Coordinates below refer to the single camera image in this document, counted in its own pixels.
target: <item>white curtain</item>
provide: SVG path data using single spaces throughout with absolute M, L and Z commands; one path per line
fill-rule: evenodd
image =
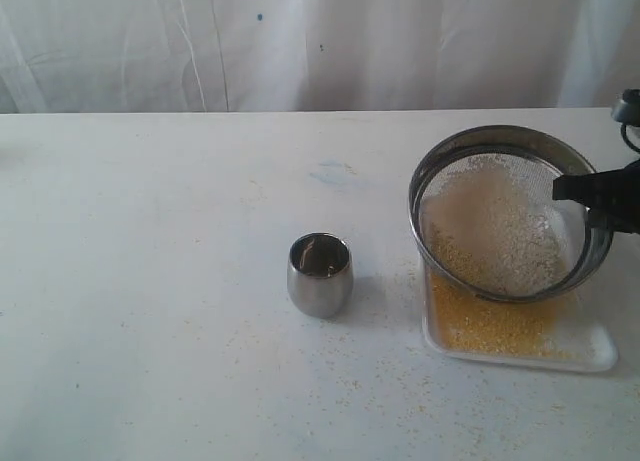
M 640 0 L 0 0 L 0 112 L 609 105 Z

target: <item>metal cup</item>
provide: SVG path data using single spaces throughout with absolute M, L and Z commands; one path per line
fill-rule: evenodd
M 287 289 L 303 313 L 330 318 L 340 311 L 353 290 L 349 248 L 326 233 L 301 237 L 289 251 Z

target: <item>mesh strainer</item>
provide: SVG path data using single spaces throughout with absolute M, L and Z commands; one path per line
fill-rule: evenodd
M 485 126 L 441 142 L 409 186 L 418 249 L 436 271 L 476 294 L 530 302 L 557 296 L 604 261 L 613 232 L 585 208 L 553 201 L 553 180 L 594 168 L 538 131 Z

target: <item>cup rim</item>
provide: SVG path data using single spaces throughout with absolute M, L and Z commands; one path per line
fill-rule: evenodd
M 295 263 L 293 262 L 293 259 L 292 259 L 293 258 L 293 250 L 302 241 L 305 241 L 305 240 L 307 240 L 309 238 L 315 238 L 315 237 L 329 238 L 329 239 L 331 239 L 333 241 L 337 241 L 338 243 L 340 243 L 345 248 L 345 250 L 347 252 L 347 262 L 345 263 L 345 265 L 341 269 L 339 269 L 335 273 L 327 274 L 326 276 L 318 276 L 318 275 L 315 275 L 315 274 L 308 274 L 308 273 L 305 273 L 303 271 L 300 271 L 296 267 L 296 265 L 295 265 Z M 308 233 L 308 234 L 300 236 L 298 239 L 296 239 L 293 242 L 293 244 L 291 245 L 291 248 L 289 248 L 289 266 L 297 274 L 300 274 L 301 276 L 305 276 L 307 278 L 314 278 L 314 279 L 331 279 L 331 278 L 335 278 L 336 276 L 340 275 L 341 273 L 344 273 L 346 270 L 348 270 L 351 267 L 351 250 L 349 249 L 349 245 L 342 238 L 339 238 L 338 236 L 336 236 L 334 234 L 326 233 L 326 232 Z

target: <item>white table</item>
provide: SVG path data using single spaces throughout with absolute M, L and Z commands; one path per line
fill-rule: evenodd
M 409 178 L 494 123 L 634 159 L 605 109 L 0 117 L 0 459 L 637 460 L 635 238 L 592 283 L 612 372 L 423 344 Z M 354 255 L 335 322 L 287 298 L 315 230 Z

